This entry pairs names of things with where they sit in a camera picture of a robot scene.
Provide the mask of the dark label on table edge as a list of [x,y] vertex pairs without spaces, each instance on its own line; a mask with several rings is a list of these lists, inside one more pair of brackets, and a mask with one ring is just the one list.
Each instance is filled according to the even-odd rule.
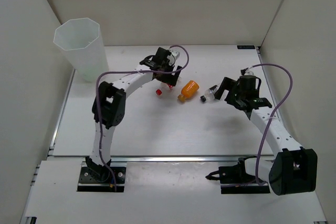
[[237,45],[238,50],[255,50],[254,45]]

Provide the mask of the orange juice bottle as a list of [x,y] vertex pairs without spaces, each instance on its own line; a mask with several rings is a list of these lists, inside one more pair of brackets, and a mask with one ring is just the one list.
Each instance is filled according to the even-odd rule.
[[198,91],[199,85],[194,81],[190,80],[182,89],[181,93],[178,95],[177,99],[184,103],[190,100],[195,93]]

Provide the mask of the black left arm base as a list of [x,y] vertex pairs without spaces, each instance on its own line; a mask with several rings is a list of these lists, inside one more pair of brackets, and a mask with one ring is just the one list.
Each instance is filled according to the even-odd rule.
[[126,166],[97,165],[87,156],[81,164],[77,191],[123,193],[126,179]]

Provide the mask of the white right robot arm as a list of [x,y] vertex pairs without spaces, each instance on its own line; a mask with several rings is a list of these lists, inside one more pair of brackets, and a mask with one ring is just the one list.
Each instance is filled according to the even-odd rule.
[[274,155],[273,161],[259,156],[240,157],[234,166],[220,166],[207,175],[218,180],[222,194],[274,193],[288,195],[314,191],[318,157],[313,149],[305,149],[272,113],[272,105],[259,96],[261,79],[242,75],[238,80],[225,77],[215,93],[219,99],[225,90],[227,104],[243,111],[248,119],[266,135],[265,141]]

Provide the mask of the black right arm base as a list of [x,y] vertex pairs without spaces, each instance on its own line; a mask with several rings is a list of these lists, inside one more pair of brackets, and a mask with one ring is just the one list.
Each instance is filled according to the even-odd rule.
[[222,165],[210,172],[205,178],[220,183],[222,195],[269,194],[267,184],[258,185],[255,176],[245,171],[246,158],[240,157],[235,165]]

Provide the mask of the translucent white plastic bin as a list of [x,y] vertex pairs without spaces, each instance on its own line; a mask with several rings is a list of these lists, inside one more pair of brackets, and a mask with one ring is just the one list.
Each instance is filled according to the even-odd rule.
[[54,44],[87,82],[109,71],[100,25],[90,18],[70,19],[54,33]]

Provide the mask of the clear bottle black label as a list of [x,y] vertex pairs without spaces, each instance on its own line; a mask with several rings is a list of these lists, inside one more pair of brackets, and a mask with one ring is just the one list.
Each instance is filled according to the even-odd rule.
[[215,93],[217,92],[218,88],[219,88],[219,85],[216,84],[216,85],[210,87],[209,89],[207,89],[205,91],[205,93],[202,96],[200,96],[201,102],[205,103],[205,102],[214,101],[215,100]]

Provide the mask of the clear bottle red label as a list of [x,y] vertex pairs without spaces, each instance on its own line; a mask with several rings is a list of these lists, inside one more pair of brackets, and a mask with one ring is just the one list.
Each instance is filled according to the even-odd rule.
[[181,83],[181,77],[178,77],[177,83],[175,86],[161,82],[160,86],[156,89],[155,93],[157,96],[162,97],[164,95],[172,93]]

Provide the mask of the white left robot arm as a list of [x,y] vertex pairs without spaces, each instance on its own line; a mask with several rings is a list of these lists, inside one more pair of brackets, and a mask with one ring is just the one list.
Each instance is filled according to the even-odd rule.
[[185,67],[175,66],[180,56],[170,47],[158,48],[154,55],[145,57],[133,71],[120,71],[125,74],[115,82],[101,81],[101,78],[113,74],[112,71],[101,74],[96,82],[96,97],[92,106],[95,121],[95,137],[92,153],[86,157],[90,176],[98,183],[117,184],[111,164],[111,144],[116,127],[125,115],[127,98],[138,88],[152,80],[158,80],[176,86],[180,72]]

